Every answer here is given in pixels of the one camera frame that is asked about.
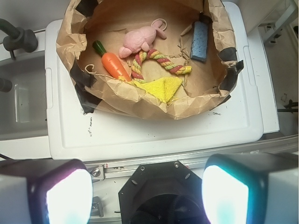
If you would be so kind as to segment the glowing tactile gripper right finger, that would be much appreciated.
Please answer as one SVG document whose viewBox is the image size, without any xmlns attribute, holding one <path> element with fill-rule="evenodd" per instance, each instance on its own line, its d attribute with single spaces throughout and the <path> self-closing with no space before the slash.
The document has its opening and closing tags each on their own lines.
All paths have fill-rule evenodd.
<svg viewBox="0 0 299 224">
<path fill-rule="evenodd" d="M 299 156 L 214 154 L 203 172 L 202 200 L 212 224 L 297 224 Z"/>
</svg>

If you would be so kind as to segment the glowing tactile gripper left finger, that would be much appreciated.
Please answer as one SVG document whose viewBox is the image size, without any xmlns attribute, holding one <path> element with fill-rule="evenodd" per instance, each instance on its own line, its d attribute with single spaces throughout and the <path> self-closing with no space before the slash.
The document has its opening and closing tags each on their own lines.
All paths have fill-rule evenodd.
<svg viewBox="0 0 299 224">
<path fill-rule="evenodd" d="M 86 224 L 93 184 L 78 159 L 0 162 L 2 224 Z"/>
</svg>

